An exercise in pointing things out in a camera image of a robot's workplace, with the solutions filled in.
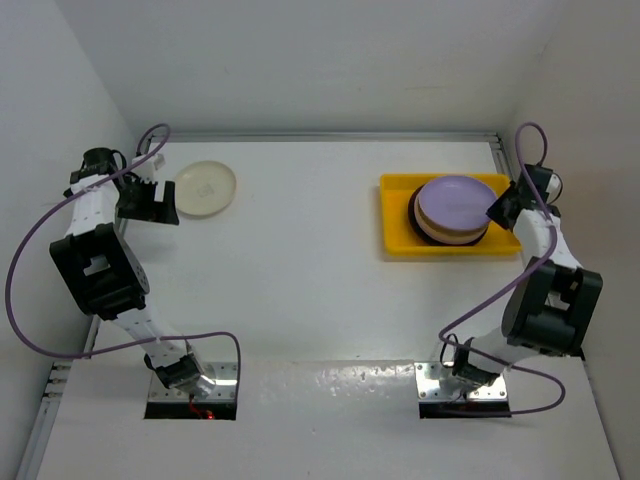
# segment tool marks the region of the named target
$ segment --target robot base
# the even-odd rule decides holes
[[[462,395],[460,383],[451,376],[452,362],[416,362],[416,386],[420,418],[469,418],[470,413],[501,412],[510,417],[509,396],[504,377],[493,385],[480,387]]]
[[[216,388],[205,399],[194,400],[193,406],[201,412],[211,412],[215,420],[236,419],[236,384],[238,365],[232,362],[202,363],[207,376],[214,379]],[[175,388],[164,388],[156,375],[152,375],[147,397],[146,419],[199,419],[189,408],[189,397]]]

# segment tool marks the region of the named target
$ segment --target table surface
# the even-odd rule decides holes
[[[164,154],[160,178],[217,160],[238,179],[218,215],[182,218],[179,227],[130,222],[126,233],[169,323],[239,336],[238,421],[142,420],[150,374],[139,349],[76,362],[39,478],[617,478],[578,359],[530,362],[568,384],[553,412],[418,419],[411,363],[402,359],[431,358],[438,330],[522,262],[389,261],[379,177],[495,172],[488,143],[172,143]],[[461,336],[497,326],[505,302]],[[96,347],[126,339],[104,323]],[[226,339],[195,347],[207,360],[234,352]],[[508,388],[514,408],[557,395],[523,375],[511,375]]]

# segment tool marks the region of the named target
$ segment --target rectangular hole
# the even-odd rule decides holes
[[[148,402],[144,412],[146,420],[235,420],[237,406],[235,403],[195,403],[194,406],[202,412],[202,418],[189,409],[186,402],[158,403]]]
[[[89,275],[108,270],[109,268],[111,268],[111,265],[109,265],[107,257],[99,255],[91,259],[91,265],[84,269],[84,274],[88,277]]]
[[[504,414],[498,418],[511,417],[509,402],[420,403],[420,418],[477,418],[471,414],[477,413],[482,417],[484,412]]]

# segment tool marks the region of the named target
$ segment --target cream plate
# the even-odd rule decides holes
[[[212,160],[192,163],[176,175],[176,208],[187,215],[206,217],[223,210],[236,193],[236,176]]]

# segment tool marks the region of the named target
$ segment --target metal frame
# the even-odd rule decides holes
[[[216,382],[216,388],[198,403],[229,403],[236,396],[238,364],[232,362],[202,362],[207,376]],[[165,388],[156,375],[151,376],[147,403],[189,403],[189,397],[176,388]]]
[[[149,151],[149,146],[154,142],[151,136],[145,146],[145,151]],[[497,133],[492,132],[246,132],[246,133],[177,133],[171,136],[172,143],[184,142],[355,142],[355,141],[409,141],[409,142],[487,142],[491,148],[493,161],[498,173],[504,173],[513,179],[513,170],[507,160],[504,146]],[[118,225],[122,234],[127,226],[126,221]],[[100,319],[94,317],[85,348],[87,352],[93,348]],[[18,480],[36,480],[40,465],[44,457],[44,452],[51,436],[53,424],[58,412],[58,407],[62,398],[66,377],[63,382],[57,377],[59,368],[66,370],[68,375],[71,362],[56,362],[53,364],[50,380],[57,380],[57,383],[47,383],[45,393],[40,404],[40,410],[34,421],[31,435],[25,448],[18,475]],[[55,392],[50,392],[50,385],[56,385]]]
[[[414,365],[420,403],[491,403],[509,400],[507,386],[502,375],[496,378],[491,386],[479,387],[469,392],[468,398],[464,399],[456,389],[446,389],[446,381],[451,377],[445,369],[451,368],[453,362],[442,364],[438,361],[416,362]]]

